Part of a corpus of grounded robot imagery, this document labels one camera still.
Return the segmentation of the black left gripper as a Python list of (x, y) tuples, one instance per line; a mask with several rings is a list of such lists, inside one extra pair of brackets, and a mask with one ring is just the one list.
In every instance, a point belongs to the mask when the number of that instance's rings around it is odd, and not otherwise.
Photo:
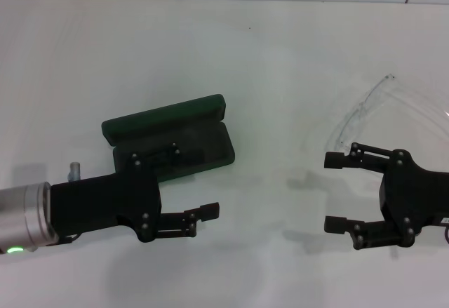
[(219, 218), (219, 203), (161, 214), (156, 175), (173, 174), (201, 163), (202, 149), (183, 149), (172, 142), (130, 158), (123, 170), (110, 175), (52, 185), (51, 227), (60, 243), (117, 226), (131, 228), (143, 243), (155, 238), (193, 238), (198, 221)]

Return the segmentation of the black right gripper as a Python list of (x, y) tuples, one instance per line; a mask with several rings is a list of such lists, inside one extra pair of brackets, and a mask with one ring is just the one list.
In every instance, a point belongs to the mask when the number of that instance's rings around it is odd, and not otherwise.
[(325, 168), (360, 168), (382, 173), (381, 210), (392, 222), (363, 222), (326, 216), (325, 232), (349, 233), (356, 250), (411, 247), (424, 227), (443, 227), (448, 238), (448, 173), (418, 166), (410, 152), (353, 143), (348, 155), (327, 152)]

